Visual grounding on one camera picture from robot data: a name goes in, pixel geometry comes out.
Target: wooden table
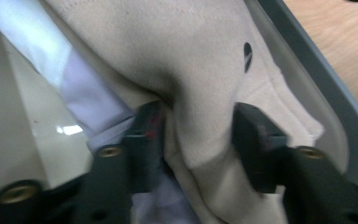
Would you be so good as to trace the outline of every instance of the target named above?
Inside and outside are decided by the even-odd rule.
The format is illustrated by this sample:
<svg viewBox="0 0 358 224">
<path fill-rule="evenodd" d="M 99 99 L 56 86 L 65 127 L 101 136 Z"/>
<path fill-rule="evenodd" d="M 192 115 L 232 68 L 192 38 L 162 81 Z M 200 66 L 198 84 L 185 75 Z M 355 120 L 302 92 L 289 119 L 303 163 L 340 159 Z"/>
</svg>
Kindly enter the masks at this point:
<svg viewBox="0 0 358 224">
<path fill-rule="evenodd" d="M 283 0 L 358 101 L 358 3 Z"/>
</svg>

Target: beige cloth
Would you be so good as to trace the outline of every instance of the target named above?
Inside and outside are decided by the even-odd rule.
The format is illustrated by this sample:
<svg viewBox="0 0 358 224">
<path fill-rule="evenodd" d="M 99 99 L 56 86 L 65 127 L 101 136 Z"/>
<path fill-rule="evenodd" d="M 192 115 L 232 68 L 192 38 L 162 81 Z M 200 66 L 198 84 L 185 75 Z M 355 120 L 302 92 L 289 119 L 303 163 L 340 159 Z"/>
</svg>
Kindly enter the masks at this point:
<svg viewBox="0 0 358 224">
<path fill-rule="evenodd" d="M 291 146 L 313 145 L 323 127 L 288 90 L 241 0 L 46 1 L 113 68 L 128 105 L 165 102 L 164 157 L 203 223 L 284 222 L 276 201 L 252 190 L 230 144 L 234 104 L 260 107 Z"/>
</svg>

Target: black logo on fabric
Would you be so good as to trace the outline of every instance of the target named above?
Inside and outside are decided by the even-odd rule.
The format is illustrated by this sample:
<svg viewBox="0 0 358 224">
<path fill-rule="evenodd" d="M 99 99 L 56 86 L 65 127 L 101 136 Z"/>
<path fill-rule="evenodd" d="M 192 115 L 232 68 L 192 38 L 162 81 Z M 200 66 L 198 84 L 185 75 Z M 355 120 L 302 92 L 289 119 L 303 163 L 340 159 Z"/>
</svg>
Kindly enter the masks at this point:
<svg viewBox="0 0 358 224">
<path fill-rule="evenodd" d="M 245 54 L 245 73 L 247 73 L 253 58 L 252 47 L 248 42 L 243 46 L 243 53 Z"/>
</svg>

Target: folded fabric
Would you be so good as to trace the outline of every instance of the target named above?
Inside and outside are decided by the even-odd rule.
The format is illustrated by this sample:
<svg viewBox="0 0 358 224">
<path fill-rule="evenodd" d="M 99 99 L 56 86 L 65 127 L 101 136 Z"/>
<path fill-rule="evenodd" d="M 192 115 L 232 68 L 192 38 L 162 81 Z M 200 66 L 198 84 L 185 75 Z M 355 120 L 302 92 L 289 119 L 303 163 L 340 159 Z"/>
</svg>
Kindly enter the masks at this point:
<svg viewBox="0 0 358 224">
<path fill-rule="evenodd" d="M 59 92 L 88 136 L 91 152 L 121 141 L 133 111 L 72 48 L 39 2 L 0 0 L 0 31 Z M 184 217 L 178 219 L 182 223 L 200 223 L 174 177 L 161 172 L 158 179 L 151 193 L 132 196 L 140 223 L 161 223 L 178 215 Z"/>
<path fill-rule="evenodd" d="M 241 0 L 46 1 L 118 73 L 164 100 L 164 156 L 203 223 L 284 222 L 230 144 L 234 105 L 261 108 L 291 146 L 313 145 L 323 127 L 289 91 Z M 113 85 L 126 103 L 147 94 L 121 78 Z"/>
</svg>

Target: black object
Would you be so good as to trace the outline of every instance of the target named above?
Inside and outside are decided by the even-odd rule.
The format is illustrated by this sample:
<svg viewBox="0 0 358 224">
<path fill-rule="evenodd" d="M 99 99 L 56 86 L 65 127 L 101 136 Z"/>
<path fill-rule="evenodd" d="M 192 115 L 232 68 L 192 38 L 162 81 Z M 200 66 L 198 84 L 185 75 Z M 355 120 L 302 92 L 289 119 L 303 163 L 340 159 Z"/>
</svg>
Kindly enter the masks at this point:
<svg viewBox="0 0 358 224">
<path fill-rule="evenodd" d="M 122 143 L 102 147 L 88 174 L 51 190 L 33 180 L 2 189 L 0 223 L 130 223 L 131 193 L 151 190 L 163 170 L 162 127 L 160 104 L 142 106 Z M 285 185 L 290 224 L 358 224 L 358 187 L 318 149 L 286 142 L 258 108 L 236 105 L 233 143 L 255 190 L 274 193 Z"/>
<path fill-rule="evenodd" d="M 316 148 L 286 146 L 287 136 L 258 108 L 237 104 L 233 144 L 255 190 L 286 187 L 283 205 L 290 224 L 358 223 L 358 189 L 346 182 Z"/>
</svg>

